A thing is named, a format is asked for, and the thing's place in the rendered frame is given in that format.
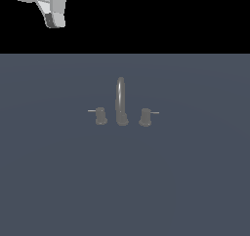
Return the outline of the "grey arched faucet spout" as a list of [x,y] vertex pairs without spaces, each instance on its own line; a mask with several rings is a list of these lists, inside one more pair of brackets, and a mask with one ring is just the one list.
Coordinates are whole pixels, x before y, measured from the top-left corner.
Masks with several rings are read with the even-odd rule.
[[119,77],[117,80],[115,111],[117,124],[127,126],[129,121],[125,112],[125,82],[123,77]]

